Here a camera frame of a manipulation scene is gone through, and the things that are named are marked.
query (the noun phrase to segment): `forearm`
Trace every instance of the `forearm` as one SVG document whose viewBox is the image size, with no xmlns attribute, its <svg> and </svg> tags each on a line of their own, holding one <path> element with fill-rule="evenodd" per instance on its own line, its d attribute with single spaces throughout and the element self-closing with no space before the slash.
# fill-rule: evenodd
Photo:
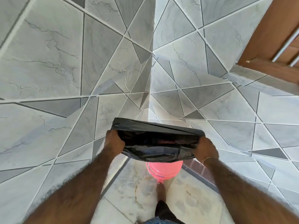
<svg viewBox="0 0 299 224">
<path fill-rule="evenodd" d="M 108 147 L 49 196 L 24 224 L 88 224 L 99 202 L 114 155 Z"/>
<path fill-rule="evenodd" d="M 236 224 L 299 223 L 296 215 L 283 205 L 244 181 L 217 159 L 207 159 L 205 166 Z"/>
</svg>

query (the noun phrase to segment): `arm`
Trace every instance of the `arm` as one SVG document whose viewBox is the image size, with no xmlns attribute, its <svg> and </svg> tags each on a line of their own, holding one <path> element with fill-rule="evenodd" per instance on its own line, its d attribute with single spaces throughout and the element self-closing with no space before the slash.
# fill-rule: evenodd
<svg viewBox="0 0 299 224">
<path fill-rule="evenodd" d="M 50 195 L 24 224 L 88 224 L 100 200 L 112 160 L 125 143 L 117 131 L 107 131 L 103 151 L 73 179 Z"/>
<path fill-rule="evenodd" d="M 202 137 L 194 152 L 214 177 L 226 207 L 236 224 L 296 224 L 299 218 L 271 196 L 244 181 L 219 161 L 213 143 Z"/>
</svg>

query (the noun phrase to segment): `garbage bag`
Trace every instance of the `garbage bag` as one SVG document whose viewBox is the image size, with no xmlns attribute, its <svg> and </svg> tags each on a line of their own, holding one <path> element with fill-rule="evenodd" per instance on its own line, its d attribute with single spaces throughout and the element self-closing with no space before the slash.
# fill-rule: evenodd
<svg viewBox="0 0 299 224">
<path fill-rule="evenodd" d="M 200 137 L 198 129 L 115 118 L 112 130 L 118 130 L 125 142 L 122 154 L 146 162 L 176 162 L 194 158 Z"/>
</svg>

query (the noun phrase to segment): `metal rod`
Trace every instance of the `metal rod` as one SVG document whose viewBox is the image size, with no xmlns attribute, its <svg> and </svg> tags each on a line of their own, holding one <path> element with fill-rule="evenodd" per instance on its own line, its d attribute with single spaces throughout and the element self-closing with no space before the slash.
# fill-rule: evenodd
<svg viewBox="0 0 299 224">
<path fill-rule="evenodd" d="M 273 58 L 272 62 L 275 62 L 280 55 L 286 50 L 286 48 L 291 44 L 292 41 L 299 35 L 299 28 L 293 33 L 293 35 L 288 39 L 284 46 L 279 50 L 278 54 Z"/>
<path fill-rule="evenodd" d="M 290 67 L 293 67 L 299 61 L 299 55 L 290 63 Z"/>
</svg>

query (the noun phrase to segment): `bare foot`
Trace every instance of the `bare foot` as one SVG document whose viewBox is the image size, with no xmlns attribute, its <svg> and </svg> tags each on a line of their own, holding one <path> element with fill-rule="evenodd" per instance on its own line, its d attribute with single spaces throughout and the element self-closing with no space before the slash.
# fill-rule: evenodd
<svg viewBox="0 0 299 224">
<path fill-rule="evenodd" d="M 166 189 L 163 183 L 158 182 L 156 191 L 157 191 L 157 201 L 162 200 L 166 202 Z"/>
</svg>

